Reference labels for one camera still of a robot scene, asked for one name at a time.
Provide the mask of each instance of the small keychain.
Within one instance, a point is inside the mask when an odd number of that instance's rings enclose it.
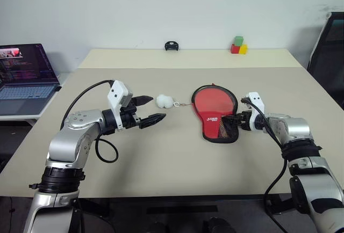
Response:
[[[159,108],[172,108],[173,106],[178,108],[178,107],[191,105],[191,103],[185,104],[185,103],[180,103],[179,101],[173,101],[173,98],[171,96],[166,96],[163,94],[160,94],[156,98],[156,104]]]

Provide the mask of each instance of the toy block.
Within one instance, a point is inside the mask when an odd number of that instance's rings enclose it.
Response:
[[[236,36],[235,38],[234,38],[234,45],[235,46],[241,46],[242,45],[242,43],[243,43],[243,37],[242,36]]]
[[[242,46],[240,46],[239,54],[246,54],[246,52],[247,52],[247,44],[243,44]]]
[[[239,49],[240,49],[239,46],[235,46],[234,44],[232,44],[232,46],[231,46],[231,53],[232,54],[238,54],[239,53]]]

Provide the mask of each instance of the white plush toy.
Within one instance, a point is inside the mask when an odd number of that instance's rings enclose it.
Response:
[[[159,108],[172,108],[173,107],[173,98],[171,96],[166,96],[160,94],[156,98],[156,104]]]

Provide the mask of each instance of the mesh paddle bag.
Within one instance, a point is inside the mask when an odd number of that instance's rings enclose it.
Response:
[[[192,106],[202,122],[203,137],[212,143],[233,143],[239,130],[235,120],[238,101],[235,95],[217,85],[203,85],[191,98]]]

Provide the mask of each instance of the laptop keyboard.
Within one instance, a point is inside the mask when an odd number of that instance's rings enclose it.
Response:
[[[55,86],[7,87],[0,91],[0,100],[44,99]]]

